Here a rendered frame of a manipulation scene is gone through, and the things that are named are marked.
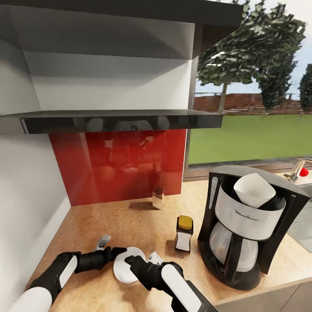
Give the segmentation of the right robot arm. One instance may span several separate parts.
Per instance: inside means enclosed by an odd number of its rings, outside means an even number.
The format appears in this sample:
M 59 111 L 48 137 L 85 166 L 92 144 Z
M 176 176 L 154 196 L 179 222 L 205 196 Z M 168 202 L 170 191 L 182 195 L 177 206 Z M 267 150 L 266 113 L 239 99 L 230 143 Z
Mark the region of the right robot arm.
M 124 260 L 144 287 L 156 288 L 172 296 L 174 312 L 218 312 L 190 280 L 183 277 L 183 269 L 175 262 L 163 262 L 156 252 L 148 260 L 130 256 Z

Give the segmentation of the paper coffee filter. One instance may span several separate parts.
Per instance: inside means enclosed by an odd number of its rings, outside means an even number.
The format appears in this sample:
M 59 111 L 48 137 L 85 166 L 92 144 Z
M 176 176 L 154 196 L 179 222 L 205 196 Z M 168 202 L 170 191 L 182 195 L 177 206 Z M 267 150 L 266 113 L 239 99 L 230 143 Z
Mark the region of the paper coffee filter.
M 234 190 L 243 205 L 254 209 L 258 209 L 276 195 L 276 190 L 257 173 L 240 178 L 235 183 Z

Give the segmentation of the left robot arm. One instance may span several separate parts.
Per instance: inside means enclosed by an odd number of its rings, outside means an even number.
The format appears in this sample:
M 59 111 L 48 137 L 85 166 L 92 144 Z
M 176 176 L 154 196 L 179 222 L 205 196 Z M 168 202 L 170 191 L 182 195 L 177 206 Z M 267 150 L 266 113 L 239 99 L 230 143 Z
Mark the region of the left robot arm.
M 71 275 L 85 271 L 98 271 L 118 254 L 127 252 L 127 248 L 104 248 L 111 240 L 110 235 L 104 235 L 97 243 L 94 252 L 64 252 L 57 256 L 39 278 L 14 302 L 5 312 L 49 312 L 59 293 L 65 287 Z

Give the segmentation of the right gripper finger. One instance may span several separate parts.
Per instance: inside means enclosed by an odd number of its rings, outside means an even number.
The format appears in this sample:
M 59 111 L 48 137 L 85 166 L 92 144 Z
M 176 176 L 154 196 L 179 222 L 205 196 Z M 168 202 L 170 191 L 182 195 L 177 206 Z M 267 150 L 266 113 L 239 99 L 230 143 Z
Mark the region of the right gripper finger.
M 130 256 L 130 257 L 127 257 L 124 261 L 127 263 L 127 264 L 129 264 L 129 265 L 132 265 L 133 264 L 133 262 L 135 261 L 135 259 L 136 259 L 136 256 Z

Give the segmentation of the saucer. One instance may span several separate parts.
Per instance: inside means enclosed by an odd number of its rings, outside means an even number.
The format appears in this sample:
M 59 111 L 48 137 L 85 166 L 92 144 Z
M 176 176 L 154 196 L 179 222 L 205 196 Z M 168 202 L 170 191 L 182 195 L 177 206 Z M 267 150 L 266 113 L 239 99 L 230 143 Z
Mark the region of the saucer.
M 118 254 L 114 262 L 114 274 L 118 280 L 123 283 L 133 283 L 137 281 L 137 277 L 130 270 L 131 265 L 124 261 L 127 257 L 132 255 L 141 256 L 146 261 L 145 254 L 137 247 L 127 247 L 127 252 Z

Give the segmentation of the bottle of coffee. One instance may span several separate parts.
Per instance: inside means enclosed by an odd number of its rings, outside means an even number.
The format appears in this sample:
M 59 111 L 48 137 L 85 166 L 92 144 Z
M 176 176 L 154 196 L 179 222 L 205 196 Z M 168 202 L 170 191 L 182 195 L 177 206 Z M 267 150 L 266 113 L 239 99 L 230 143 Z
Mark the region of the bottle of coffee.
M 175 250 L 190 253 L 191 237 L 193 235 L 193 220 L 189 216 L 177 217 Z

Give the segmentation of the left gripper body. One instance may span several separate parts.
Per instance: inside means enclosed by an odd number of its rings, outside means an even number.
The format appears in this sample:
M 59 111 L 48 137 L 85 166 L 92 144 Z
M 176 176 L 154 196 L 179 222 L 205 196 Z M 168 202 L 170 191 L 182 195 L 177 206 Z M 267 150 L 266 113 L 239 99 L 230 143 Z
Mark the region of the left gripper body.
M 106 247 L 104 250 L 90 252 L 90 265 L 88 271 L 97 269 L 98 271 L 104 268 L 111 260 L 111 247 Z

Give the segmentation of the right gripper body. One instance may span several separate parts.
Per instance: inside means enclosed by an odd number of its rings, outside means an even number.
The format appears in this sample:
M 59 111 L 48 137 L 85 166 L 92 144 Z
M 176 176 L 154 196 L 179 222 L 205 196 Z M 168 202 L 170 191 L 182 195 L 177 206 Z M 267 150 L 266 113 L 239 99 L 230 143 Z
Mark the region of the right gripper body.
M 148 272 L 153 264 L 146 262 L 141 256 L 137 256 L 130 270 L 137 277 L 137 279 L 144 285 L 144 287 L 151 291 L 152 287 L 148 282 Z

